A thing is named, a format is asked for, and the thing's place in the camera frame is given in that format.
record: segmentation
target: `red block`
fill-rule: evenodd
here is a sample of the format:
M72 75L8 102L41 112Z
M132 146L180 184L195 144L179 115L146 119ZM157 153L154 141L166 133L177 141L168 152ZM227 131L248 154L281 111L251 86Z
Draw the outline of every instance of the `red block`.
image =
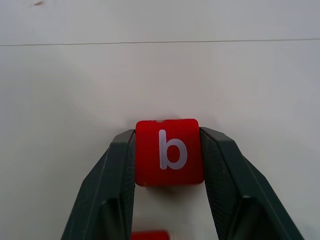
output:
M169 240L169 234L166 231L141 231L133 232L131 240Z
M203 182L197 120L140 121L136 124L135 134L136 184L172 186Z

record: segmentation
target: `white letter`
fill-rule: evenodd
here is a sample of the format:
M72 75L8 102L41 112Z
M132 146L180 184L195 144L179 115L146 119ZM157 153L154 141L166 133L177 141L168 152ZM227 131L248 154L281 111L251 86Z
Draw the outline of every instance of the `white letter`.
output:
M177 162L171 162L168 159L167 151L168 148L172 145L177 146L180 152L180 157ZM184 142L176 138L171 139L167 142L166 131L163 129L159 131L159 153L160 168L162 170L167 169L168 166L169 168L174 170L182 169L186 164L188 158L187 147Z

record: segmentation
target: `red cube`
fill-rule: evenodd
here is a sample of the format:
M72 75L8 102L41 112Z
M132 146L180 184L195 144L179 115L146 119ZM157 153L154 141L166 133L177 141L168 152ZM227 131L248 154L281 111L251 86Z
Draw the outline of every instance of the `red cube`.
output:
M176 186L203 182L197 120L139 121L135 127L135 134L136 184Z
M131 234L131 240L169 240L166 231L140 231Z

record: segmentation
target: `white surface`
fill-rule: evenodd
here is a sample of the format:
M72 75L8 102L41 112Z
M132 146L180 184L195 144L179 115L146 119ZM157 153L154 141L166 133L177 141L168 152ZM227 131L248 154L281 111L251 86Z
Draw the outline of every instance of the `white surface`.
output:
M320 38L318 0L0 1L0 45Z
M59 239L112 138L176 118L233 138L320 239L319 63L320 40L0 47L0 239ZM133 229L212 239L204 186L190 191L138 188Z

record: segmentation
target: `letter block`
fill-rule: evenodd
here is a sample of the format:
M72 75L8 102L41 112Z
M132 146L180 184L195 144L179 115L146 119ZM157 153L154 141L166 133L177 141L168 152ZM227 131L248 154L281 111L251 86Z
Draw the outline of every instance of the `letter block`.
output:
M195 119L139 121L135 127L135 182L140 186L196 185L204 180Z
M169 240L170 236L166 231L141 231L133 232L131 240Z

